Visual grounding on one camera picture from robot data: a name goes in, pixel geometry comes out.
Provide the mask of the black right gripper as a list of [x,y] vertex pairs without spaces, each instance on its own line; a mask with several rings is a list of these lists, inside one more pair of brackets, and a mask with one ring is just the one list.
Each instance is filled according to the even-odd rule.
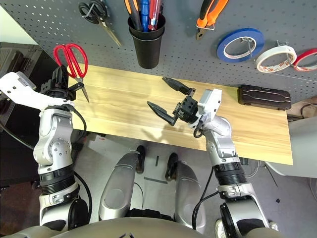
[[198,119],[196,116],[198,112],[198,102],[191,97],[196,92],[196,89],[190,88],[180,81],[172,78],[163,77],[162,80],[175,91],[179,91],[187,96],[182,102],[179,102],[176,105],[173,111],[174,117],[169,115],[165,109],[150,101],[147,101],[148,106],[158,117],[166,121],[171,126],[175,125],[177,119],[193,124]]

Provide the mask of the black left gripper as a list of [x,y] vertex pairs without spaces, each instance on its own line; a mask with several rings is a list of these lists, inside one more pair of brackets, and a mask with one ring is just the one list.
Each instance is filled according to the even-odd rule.
[[77,82],[68,88],[68,77],[67,68],[62,64],[53,71],[52,79],[41,85],[40,93],[53,98],[74,101],[76,91],[83,89],[84,83]]

